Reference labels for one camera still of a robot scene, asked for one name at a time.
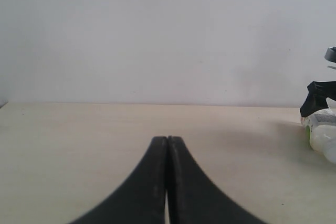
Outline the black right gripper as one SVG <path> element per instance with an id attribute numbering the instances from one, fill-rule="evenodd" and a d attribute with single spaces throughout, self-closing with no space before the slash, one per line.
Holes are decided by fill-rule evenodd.
<path id="1" fill-rule="evenodd" d="M 313 81 L 307 89 L 308 95 L 300 108 L 302 117 L 308 117 L 317 111 L 327 109 L 327 99 L 335 101 L 335 81 Z"/>

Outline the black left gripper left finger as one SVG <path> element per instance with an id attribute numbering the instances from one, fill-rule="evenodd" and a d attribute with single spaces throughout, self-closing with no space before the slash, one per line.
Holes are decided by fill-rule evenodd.
<path id="1" fill-rule="evenodd" d="M 165 223 L 167 137 L 154 137 L 127 179 L 72 223 Z"/>

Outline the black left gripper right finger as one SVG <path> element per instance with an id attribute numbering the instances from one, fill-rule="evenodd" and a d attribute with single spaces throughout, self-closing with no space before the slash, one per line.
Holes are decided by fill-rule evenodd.
<path id="1" fill-rule="evenodd" d="M 166 191 L 170 223 L 264 223 L 223 193 L 183 139 L 168 137 Z"/>

